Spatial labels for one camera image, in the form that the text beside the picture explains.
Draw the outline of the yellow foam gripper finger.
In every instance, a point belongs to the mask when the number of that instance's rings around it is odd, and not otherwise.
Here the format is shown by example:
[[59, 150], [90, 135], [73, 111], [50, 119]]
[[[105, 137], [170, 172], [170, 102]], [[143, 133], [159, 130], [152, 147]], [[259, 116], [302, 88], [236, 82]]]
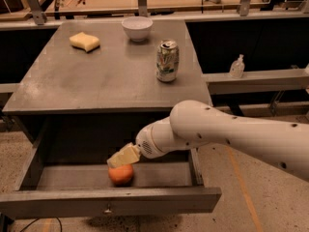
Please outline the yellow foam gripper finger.
[[107, 160], [107, 165], [110, 168], [117, 168], [127, 164], [133, 164], [140, 160], [140, 156], [141, 153], [138, 147], [132, 143], [128, 143]]

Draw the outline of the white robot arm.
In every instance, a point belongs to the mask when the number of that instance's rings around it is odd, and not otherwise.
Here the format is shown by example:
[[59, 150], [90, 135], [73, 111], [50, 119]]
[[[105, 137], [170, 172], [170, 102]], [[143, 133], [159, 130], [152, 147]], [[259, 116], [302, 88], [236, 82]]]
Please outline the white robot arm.
[[107, 160], [111, 168], [208, 143], [227, 145], [302, 180], [309, 179], [309, 125], [239, 117], [199, 101], [181, 101]]

